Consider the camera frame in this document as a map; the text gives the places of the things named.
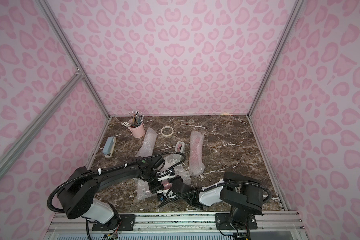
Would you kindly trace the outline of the bubble wrap sheet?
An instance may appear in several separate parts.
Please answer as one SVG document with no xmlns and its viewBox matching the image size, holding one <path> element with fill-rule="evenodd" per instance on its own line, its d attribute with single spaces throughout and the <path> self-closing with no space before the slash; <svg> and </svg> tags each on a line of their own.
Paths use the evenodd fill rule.
<svg viewBox="0 0 360 240">
<path fill-rule="evenodd" d="M 182 157 L 180 154 L 170 154 L 170 155 L 164 157 L 164 160 L 165 160 L 165 164 L 163 165 L 163 168 L 160 170 L 161 172 L 165 172 L 166 170 L 169 170 L 172 165 L 175 165 L 175 164 L 181 162 L 182 160 L 184 160 L 184 157 Z M 167 178 L 162 180 L 162 184 L 164 185 L 165 190 L 170 188 L 170 180 L 173 180 L 175 178 L 175 176 L 180 176 L 182 181 L 186 185 L 191 184 L 190 173 L 184 169 L 184 166 L 182 163 L 180 163 L 179 165 L 177 165 L 175 167 L 172 167 L 171 171 L 172 172 L 170 172 L 170 174 L 166 176 Z M 150 198 L 150 197 L 154 196 L 154 194 L 151 193 L 151 191 L 149 189 L 148 182 L 138 179 L 138 180 L 136 180 L 136 183 L 137 183 L 137 200 L 138 201 L 142 201 L 146 198 Z"/>
<path fill-rule="evenodd" d="M 203 142 L 204 134 L 191 132 L 189 159 L 189 172 L 191 177 L 197 177 L 205 170 L 205 165 L 202 160 Z"/>
<path fill-rule="evenodd" d="M 148 128 L 143 145 L 136 154 L 136 157 L 149 157 L 153 154 L 155 143 L 157 139 L 157 133 L 154 129 Z"/>
</svg>

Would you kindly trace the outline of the red bottle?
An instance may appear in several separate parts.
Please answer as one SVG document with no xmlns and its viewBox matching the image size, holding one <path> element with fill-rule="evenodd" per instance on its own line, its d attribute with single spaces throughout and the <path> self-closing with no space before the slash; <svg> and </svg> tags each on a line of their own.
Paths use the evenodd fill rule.
<svg viewBox="0 0 360 240">
<path fill-rule="evenodd" d="M 163 180 L 162 185 L 163 185 L 163 190 L 168 190 L 172 187 L 172 183 L 170 182 L 169 179 Z"/>
</svg>

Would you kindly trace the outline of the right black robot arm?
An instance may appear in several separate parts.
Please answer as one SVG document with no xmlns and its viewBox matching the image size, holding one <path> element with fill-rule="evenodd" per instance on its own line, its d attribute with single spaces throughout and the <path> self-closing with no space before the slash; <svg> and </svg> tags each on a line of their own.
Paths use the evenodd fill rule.
<svg viewBox="0 0 360 240">
<path fill-rule="evenodd" d="M 209 187 L 195 189 L 185 184 L 180 176 L 168 179 L 170 188 L 161 187 L 156 191 L 159 207 L 177 200 L 184 200 L 193 208 L 204 210 L 216 203 L 224 202 L 231 206 L 229 216 L 216 214 L 217 230 L 234 230 L 233 240 L 250 240 L 251 230 L 258 228 L 256 216 L 263 215 L 263 204 L 267 203 L 272 192 L 260 181 L 226 172 L 223 178 Z"/>
</svg>

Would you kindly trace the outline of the white tape dispenser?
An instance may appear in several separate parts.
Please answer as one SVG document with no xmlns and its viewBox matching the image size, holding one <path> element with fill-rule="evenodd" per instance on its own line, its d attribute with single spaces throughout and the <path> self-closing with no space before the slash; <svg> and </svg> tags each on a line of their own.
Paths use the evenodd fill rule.
<svg viewBox="0 0 360 240">
<path fill-rule="evenodd" d="M 175 146 L 175 152 L 184 153 L 185 152 L 185 143 L 178 141 Z"/>
</svg>

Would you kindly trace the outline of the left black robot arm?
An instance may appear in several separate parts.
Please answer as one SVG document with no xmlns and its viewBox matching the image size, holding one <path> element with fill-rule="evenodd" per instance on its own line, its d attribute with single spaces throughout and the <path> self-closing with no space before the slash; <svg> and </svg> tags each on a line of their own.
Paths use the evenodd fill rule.
<svg viewBox="0 0 360 240">
<path fill-rule="evenodd" d="M 97 192 L 129 179 L 148 183 L 149 191 L 157 194 L 164 190 L 163 180 L 175 175 L 174 168 L 186 160 L 186 155 L 177 152 L 180 160 L 163 171 L 167 153 L 149 157 L 137 157 L 133 161 L 96 171 L 86 167 L 77 168 L 67 181 L 56 187 L 47 199 L 47 207 L 55 213 L 64 213 L 70 220 L 84 218 L 103 226 L 104 230 L 115 230 L 121 217 L 112 204 L 97 199 Z"/>
</svg>

